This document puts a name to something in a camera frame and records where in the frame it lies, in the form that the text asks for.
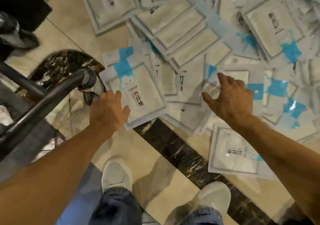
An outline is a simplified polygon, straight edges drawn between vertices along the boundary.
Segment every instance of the metal pipe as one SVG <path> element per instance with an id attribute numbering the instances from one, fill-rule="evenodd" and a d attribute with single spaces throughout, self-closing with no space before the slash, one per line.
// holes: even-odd
<path id="1" fill-rule="evenodd" d="M 92 87 L 94 71 L 82 68 L 59 83 L 45 98 L 29 109 L 0 135 L 0 156 L 5 157 L 23 140 L 40 120 L 45 118 L 68 94 L 78 86 Z"/>
<path id="2" fill-rule="evenodd" d="M 0 60 L 0 73 L 8 77 L 22 88 L 26 89 L 31 94 L 38 96 L 40 99 L 43 99 L 47 95 L 47 91 L 45 89 L 24 77 L 2 60 Z"/>

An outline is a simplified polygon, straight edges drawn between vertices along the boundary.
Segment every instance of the blue jeans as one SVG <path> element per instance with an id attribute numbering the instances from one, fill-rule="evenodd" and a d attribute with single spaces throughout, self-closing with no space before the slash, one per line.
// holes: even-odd
<path id="1" fill-rule="evenodd" d="M 89 225 L 141 225 L 142 209 L 133 194 L 123 187 L 111 187 L 104 192 L 94 210 Z M 200 206 L 189 213 L 181 225 L 223 225 L 220 212 Z"/>

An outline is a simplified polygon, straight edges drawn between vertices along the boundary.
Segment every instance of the shoe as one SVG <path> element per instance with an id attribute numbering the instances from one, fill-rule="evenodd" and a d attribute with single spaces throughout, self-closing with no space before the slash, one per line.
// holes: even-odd
<path id="1" fill-rule="evenodd" d="M 107 161 L 101 186 L 103 191 L 110 187 L 124 187 L 132 191 L 132 172 L 122 157 L 114 156 Z"/>
<path id="2" fill-rule="evenodd" d="M 197 195 L 197 205 L 210 206 L 220 212 L 227 212 L 231 192 L 224 183 L 216 181 L 206 185 Z"/>

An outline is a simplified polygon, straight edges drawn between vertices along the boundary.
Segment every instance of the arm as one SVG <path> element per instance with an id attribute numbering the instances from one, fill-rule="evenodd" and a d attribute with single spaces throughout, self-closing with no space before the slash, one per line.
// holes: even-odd
<path id="1" fill-rule="evenodd" d="M 102 93 L 90 108 L 90 124 L 79 134 L 18 171 L 0 185 L 2 224 L 54 224 L 74 196 L 98 148 L 127 121 L 121 92 Z"/>
<path id="2" fill-rule="evenodd" d="M 245 88 L 243 81 L 222 73 L 218 78 L 218 99 L 203 93 L 204 101 L 254 147 L 304 213 L 314 224 L 320 224 L 320 155 L 252 115 L 253 92 Z"/>

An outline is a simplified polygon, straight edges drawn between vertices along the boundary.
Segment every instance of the person's right hand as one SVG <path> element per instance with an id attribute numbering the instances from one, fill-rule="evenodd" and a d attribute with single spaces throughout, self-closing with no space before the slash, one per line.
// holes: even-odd
<path id="1" fill-rule="evenodd" d="M 218 78 L 221 85 L 218 99 L 212 99 L 208 93 L 203 92 L 203 100 L 219 118 L 237 131 L 252 116 L 254 94 L 246 89 L 241 80 L 223 73 L 218 73 Z"/>
<path id="2" fill-rule="evenodd" d="M 110 138 L 128 121 L 130 109 L 127 105 L 122 110 L 121 98 L 121 91 L 114 94 L 109 90 L 101 93 L 100 99 L 94 99 L 90 107 L 90 125 L 101 126 L 106 132 L 106 138 Z"/>

